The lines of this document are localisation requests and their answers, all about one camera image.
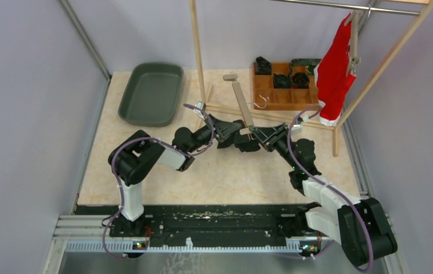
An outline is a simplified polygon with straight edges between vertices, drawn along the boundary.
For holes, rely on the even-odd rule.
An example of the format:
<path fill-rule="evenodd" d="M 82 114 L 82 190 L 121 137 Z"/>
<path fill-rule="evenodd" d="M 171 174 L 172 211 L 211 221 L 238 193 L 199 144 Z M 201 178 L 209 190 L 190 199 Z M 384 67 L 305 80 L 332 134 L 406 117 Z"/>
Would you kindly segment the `black striped garment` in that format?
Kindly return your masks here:
<path fill-rule="evenodd" d="M 233 145 L 235 148 L 238 148 L 241 152 L 256 152 L 261 149 L 257 140 L 251 138 L 250 135 L 243 135 L 244 142 L 243 143 L 219 143 L 217 145 L 217 149 L 228 148 Z"/>

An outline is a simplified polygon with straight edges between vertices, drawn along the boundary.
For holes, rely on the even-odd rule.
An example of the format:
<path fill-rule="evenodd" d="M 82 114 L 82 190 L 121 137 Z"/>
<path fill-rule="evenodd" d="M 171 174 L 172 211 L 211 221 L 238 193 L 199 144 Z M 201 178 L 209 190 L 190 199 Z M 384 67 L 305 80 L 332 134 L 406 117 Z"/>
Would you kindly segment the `beige clip hanger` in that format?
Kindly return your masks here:
<path fill-rule="evenodd" d="M 352 11 L 347 19 L 345 20 L 344 25 L 351 26 L 351 36 L 349 40 L 349 53 L 348 53 L 348 65 L 346 70 L 346 75 L 353 74 L 355 75 L 356 66 L 360 64 L 361 58 L 358 56 L 358 34 L 359 30 L 363 26 L 362 17 L 364 12 L 361 10 Z"/>
<path fill-rule="evenodd" d="M 254 126 L 254 121 L 250 113 L 250 109 L 248 107 L 248 104 L 245 100 L 244 93 L 242 91 L 241 85 L 239 81 L 237 80 L 238 75 L 234 72 L 230 72 L 229 74 L 223 75 L 224 81 L 230 81 L 232 82 L 232 88 L 234 91 L 234 94 L 237 99 L 238 106 L 241 110 L 243 120 L 244 120 L 244 127 L 239 130 L 240 135 L 250 135 L 253 134 L 257 136 L 257 134 L 260 134 L 264 137 L 268 137 L 265 135 L 265 133 L 261 130 L 261 128 Z"/>

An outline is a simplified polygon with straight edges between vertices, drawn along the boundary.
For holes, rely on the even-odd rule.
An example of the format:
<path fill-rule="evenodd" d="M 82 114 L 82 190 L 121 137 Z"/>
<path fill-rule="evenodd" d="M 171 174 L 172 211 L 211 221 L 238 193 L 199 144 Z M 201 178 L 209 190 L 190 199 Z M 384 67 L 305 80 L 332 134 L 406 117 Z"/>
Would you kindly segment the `red underwear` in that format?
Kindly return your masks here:
<path fill-rule="evenodd" d="M 318 89 L 318 103 L 321 106 L 319 122 L 334 126 L 341 117 L 345 97 L 355 79 L 348 72 L 351 40 L 351 23 L 347 15 L 339 25 L 331 46 L 314 69 L 315 86 Z"/>

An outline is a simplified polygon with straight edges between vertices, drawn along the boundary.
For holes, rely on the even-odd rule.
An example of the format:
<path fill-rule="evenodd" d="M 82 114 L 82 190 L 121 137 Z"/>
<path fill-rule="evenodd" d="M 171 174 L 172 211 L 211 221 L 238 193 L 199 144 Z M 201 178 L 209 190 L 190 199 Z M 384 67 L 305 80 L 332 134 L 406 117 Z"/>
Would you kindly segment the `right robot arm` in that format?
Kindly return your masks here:
<path fill-rule="evenodd" d="M 314 141 L 293 141 L 285 124 L 251 126 L 249 131 L 262 148 L 277 151 L 292 166 L 289 177 L 293 188 L 314 200 L 314 204 L 296 218 L 300 234 L 322 232 L 342 247 L 355 267 L 370 265 L 375 259 L 398 250 L 381 203 L 375 198 L 350 195 L 323 177 L 315 165 Z"/>

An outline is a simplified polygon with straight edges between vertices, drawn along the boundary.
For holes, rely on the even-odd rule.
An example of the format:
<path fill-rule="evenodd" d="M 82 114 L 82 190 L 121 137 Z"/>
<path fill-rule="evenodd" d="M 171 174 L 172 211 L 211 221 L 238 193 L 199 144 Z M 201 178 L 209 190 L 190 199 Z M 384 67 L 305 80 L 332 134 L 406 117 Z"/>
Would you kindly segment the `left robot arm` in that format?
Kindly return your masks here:
<path fill-rule="evenodd" d="M 195 156 L 202 154 L 214 140 L 224 148 L 232 144 L 235 135 L 244 128 L 241 120 L 227 122 L 212 115 L 204 123 L 194 132 L 187 127 L 178 128 L 171 144 L 139 130 L 109 155 L 108 163 L 121 193 L 119 214 L 125 218 L 123 229 L 131 236 L 144 232 L 142 182 L 155 165 L 163 164 L 183 172 L 192 165 Z"/>

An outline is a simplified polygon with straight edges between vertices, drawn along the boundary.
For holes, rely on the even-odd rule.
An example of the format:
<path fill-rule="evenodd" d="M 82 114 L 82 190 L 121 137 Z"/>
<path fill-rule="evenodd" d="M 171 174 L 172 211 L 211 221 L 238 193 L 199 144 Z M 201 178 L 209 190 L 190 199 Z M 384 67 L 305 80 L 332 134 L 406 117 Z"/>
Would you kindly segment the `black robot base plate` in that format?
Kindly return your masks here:
<path fill-rule="evenodd" d="M 134 225 L 116 217 L 107 237 L 132 237 L 132 249 L 138 252 L 318 252 L 329 237 L 305 227 L 306 208 L 306 204 L 147 205 Z"/>

